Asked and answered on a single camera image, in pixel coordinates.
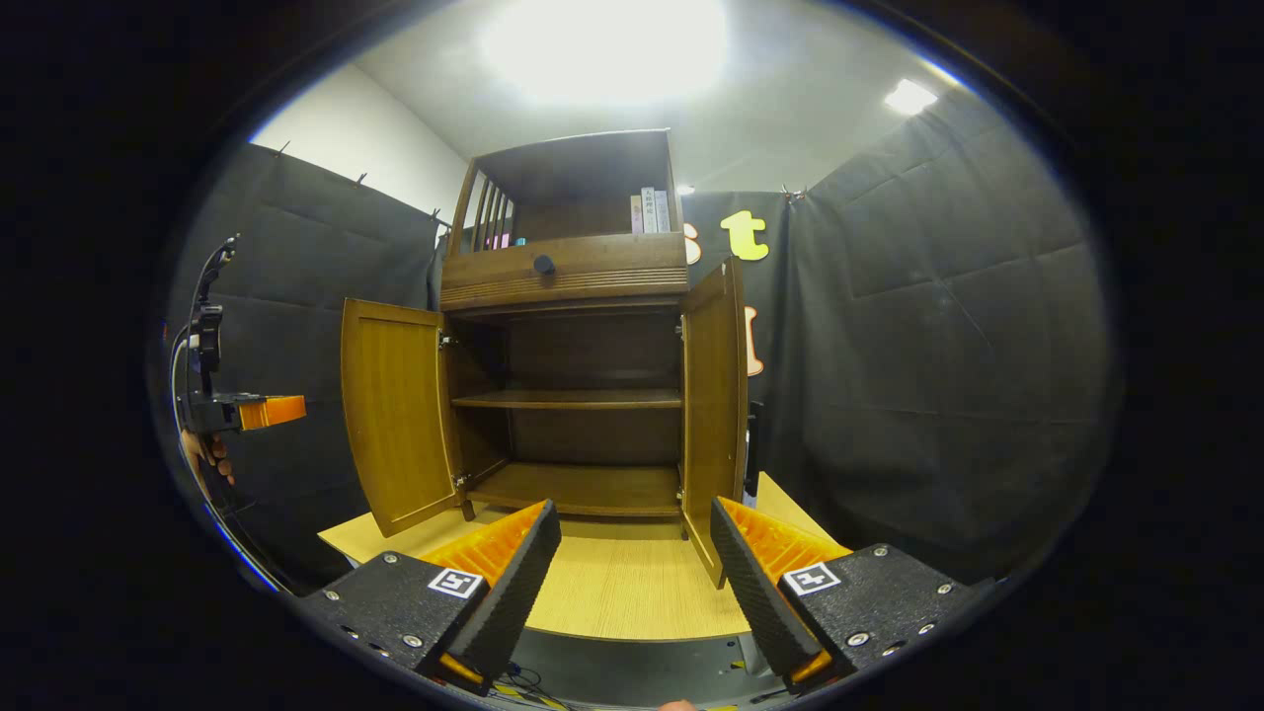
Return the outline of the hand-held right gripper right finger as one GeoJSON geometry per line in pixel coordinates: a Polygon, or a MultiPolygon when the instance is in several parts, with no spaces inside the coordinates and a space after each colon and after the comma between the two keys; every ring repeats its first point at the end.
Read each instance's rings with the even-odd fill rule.
{"type": "Polygon", "coordinates": [[[886,543],[852,550],[726,497],[710,506],[710,536],[755,646],[791,693],[919,652],[996,584],[967,584],[886,543]]]}

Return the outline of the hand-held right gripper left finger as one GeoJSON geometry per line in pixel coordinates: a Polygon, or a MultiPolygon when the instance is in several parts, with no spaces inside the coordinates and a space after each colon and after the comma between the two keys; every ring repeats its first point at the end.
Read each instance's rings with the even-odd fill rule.
{"type": "Polygon", "coordinates": [[[406,673],[487,693],[509,671],[561,539],[554,501],[538,501],[423,557],[383,552],[296,610],[406,673]]]}

